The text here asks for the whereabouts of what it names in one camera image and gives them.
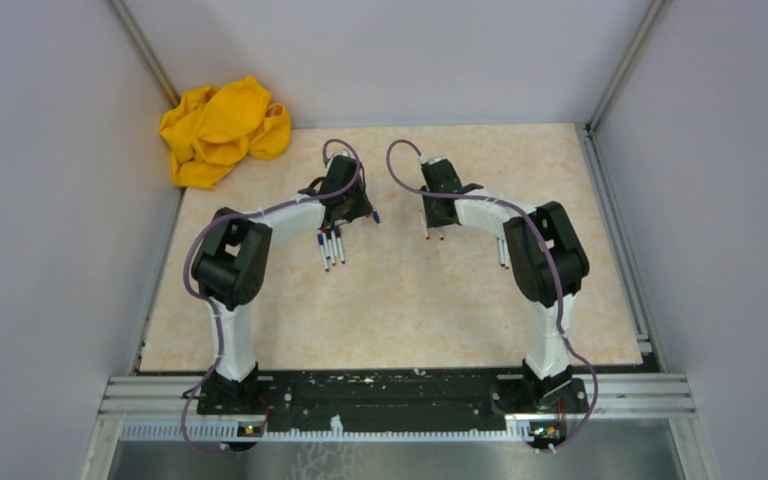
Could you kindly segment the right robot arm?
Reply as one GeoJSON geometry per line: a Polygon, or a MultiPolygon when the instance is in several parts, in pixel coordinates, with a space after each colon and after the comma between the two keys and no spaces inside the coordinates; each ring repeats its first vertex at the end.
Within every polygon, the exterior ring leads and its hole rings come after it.
{"type": "Polygon", "coordinates": [[[464,184],[450,160],[419,160],[420,188],[429,225],[481,229],[501,240],[514,281],[530,302],[531,344],[524,358],[523,398],[536,412],[550,411],[571,382],[568,329],[575,298],[590,265],[565,208],[551,201],[532,207],[464,184]]]}

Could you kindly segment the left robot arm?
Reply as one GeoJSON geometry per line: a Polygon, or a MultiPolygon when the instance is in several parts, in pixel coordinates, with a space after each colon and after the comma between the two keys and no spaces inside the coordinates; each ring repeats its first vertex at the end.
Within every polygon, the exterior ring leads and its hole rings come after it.
{"type": "Polygon", "coordinates": [[[299,235],[317,240],[323,267],[341,262],[336,227],[373,214],[361,162],[345,152],[331,156],[326,173],[290,200],[255,212],[224,207],[199,234],[187,256],[189,292],[211,316],[214,356],[209,379],[237,414],[260,399],[251,328],[251,304],[260,293],[272,247],[299,235]]]}

